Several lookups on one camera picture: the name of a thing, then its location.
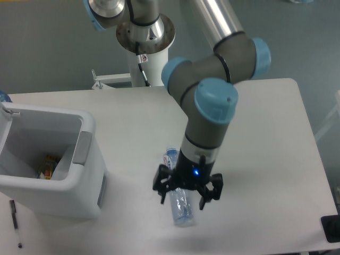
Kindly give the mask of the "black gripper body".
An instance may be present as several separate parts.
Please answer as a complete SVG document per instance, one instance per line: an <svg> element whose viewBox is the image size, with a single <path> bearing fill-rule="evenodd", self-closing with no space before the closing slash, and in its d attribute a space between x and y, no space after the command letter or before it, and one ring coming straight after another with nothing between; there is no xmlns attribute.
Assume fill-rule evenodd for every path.
<svg viewBox="0 0 340 255"><path fill-rule="evenodd" d="M213 165L214 162L204 164L193 162L180 150L173 174L169 179L169 189L181 188L192 191L197 190L198 192L210 192L207 184L210 182Z"/></svg>

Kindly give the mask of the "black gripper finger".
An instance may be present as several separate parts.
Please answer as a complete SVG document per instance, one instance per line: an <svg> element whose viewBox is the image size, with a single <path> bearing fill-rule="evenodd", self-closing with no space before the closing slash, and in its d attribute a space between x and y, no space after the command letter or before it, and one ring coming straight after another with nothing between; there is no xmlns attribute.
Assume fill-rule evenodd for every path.
<svg viewBox="0 0 340 255"><path fill-rule="evenodd" d="M209 177L209 182L212 184L212 190L206 185L198 185L198 193L201 195L199 209L203 210L206 203L212 200L219 200L223 189L223 176L221 173L214 174Z"/></svg>
<svg viewBox="0 0 340 255"><path fill-rule="evenodd" d="M164 164L160 164L153 179L152 189L160 196L160 203L163 204L169 191L177 188L174 173Z"/></svg>

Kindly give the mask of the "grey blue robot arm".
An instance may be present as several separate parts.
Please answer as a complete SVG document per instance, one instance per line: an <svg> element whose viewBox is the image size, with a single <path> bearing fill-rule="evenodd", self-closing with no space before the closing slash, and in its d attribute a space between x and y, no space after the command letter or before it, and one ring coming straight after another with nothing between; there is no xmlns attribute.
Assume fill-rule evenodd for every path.
<svg viewBox="0 0 340 255"><path fill-rule="evenodd" d="M234 117L235 84L266 72L268 45L245 34L229 1L192 1L213 54L192 62L183 57L152 60L175 39L171 20L158 1L84 1L95 29L116 28L121 46L131 53L130 76L135 87L163 85L188 117L176 166L160 165L152 188L164 198L177 188L201 195L199 207L218 200L222 174L212 174L227 128Z"/></svg>

